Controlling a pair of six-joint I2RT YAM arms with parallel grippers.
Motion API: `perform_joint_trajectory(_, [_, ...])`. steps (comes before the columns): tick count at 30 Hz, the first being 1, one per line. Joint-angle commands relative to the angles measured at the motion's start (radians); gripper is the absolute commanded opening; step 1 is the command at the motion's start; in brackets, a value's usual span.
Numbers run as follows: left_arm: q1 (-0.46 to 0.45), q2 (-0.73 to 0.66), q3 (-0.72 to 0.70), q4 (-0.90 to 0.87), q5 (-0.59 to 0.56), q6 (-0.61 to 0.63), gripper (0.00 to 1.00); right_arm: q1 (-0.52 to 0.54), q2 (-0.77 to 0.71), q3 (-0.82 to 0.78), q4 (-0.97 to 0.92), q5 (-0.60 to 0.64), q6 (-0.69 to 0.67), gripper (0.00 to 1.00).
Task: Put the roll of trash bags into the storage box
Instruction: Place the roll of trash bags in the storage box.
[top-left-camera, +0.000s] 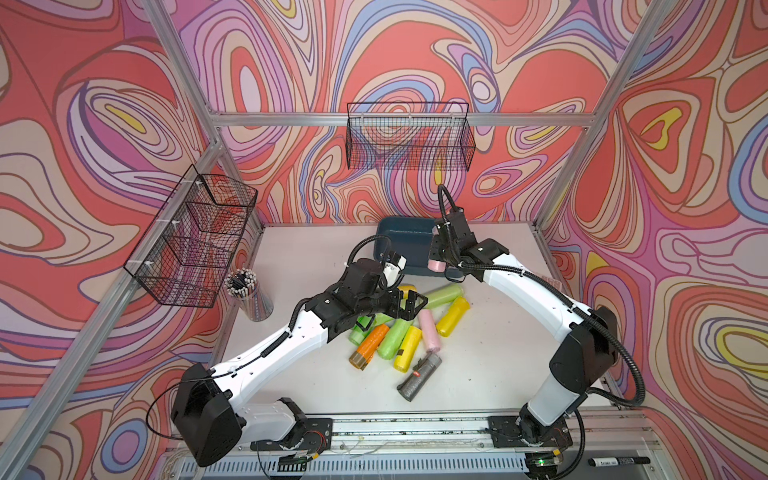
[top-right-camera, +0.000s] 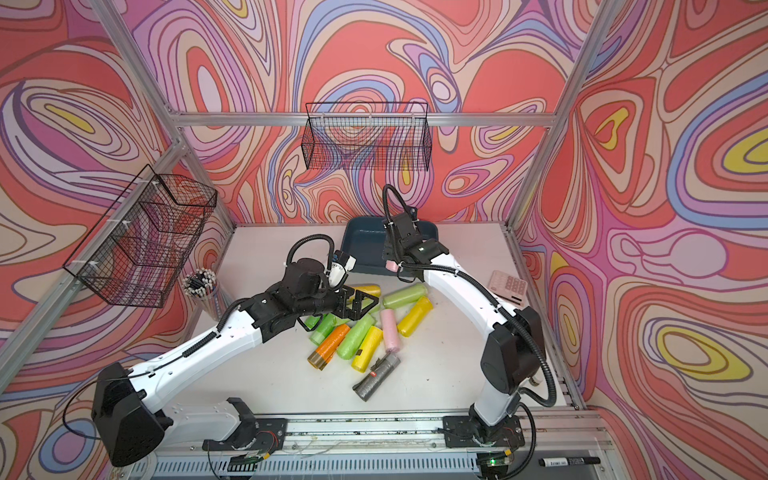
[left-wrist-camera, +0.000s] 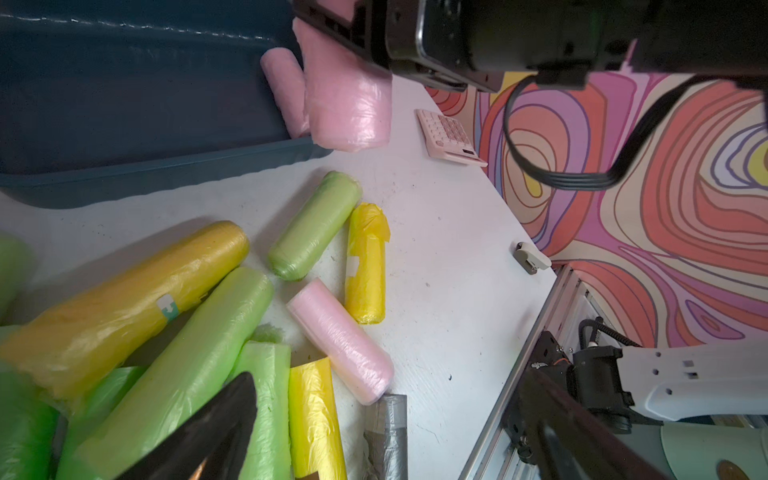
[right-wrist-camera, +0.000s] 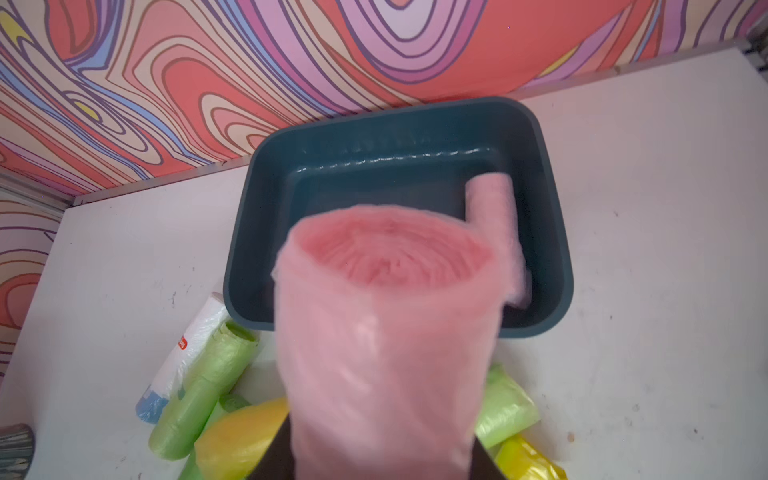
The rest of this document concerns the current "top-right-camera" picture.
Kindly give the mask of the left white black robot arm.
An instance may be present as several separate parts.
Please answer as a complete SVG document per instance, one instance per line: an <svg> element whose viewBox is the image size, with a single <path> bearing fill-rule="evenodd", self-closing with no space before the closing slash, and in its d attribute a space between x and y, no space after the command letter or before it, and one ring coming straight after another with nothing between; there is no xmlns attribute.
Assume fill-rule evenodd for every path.
<svg viewBox="0 0 768 480"><path fill-rule="evenodd" d="M331 313L357 321L377 296L346 285L339 265L303 258L264 292L237 300L218 323L173 350L125 368L113 363L97 376L91 419L115 467L152 453L176 420L164 407L181 391L231 358L256 348L305 318Z"/></svg>

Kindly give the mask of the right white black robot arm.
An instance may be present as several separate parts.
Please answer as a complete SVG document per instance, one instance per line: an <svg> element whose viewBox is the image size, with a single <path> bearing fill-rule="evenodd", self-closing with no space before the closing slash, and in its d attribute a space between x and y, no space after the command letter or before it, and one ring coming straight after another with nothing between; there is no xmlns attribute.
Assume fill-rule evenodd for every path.
<svg viewBox="0 0 768 480"><path fill-rule="evenodd" d="M387 268L440 292L475 325L485 339L480 368L485 384L468 410L466 436L490 445L507 432L507 420L527 397L551 408L558 387L548 364L539 314L514 308L470 275L435 239L427 239L409 213L383 221Z"/></svg>

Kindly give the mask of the teal plastic storage box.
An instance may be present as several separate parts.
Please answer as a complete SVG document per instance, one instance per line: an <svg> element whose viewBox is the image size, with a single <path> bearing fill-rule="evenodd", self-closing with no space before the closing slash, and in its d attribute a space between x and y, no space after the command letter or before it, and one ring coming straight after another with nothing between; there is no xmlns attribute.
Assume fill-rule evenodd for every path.
<svg viewBox="0 0 768 480"><path fill-rule="evenodd" d="M385 241L385 229L383 226L384 219L387 218L365 216L353 218L348 222L344 232L341 250L356 259L354 267L355 272L397 276L395 273L390 272L385 268L383 259ZM418 221L419 229L424 236L439 241L437 227L434 224L430 222L422 222L418 219L413 219L412 217L411 219ZM410 282L414 279L400 280Z"/></svg>

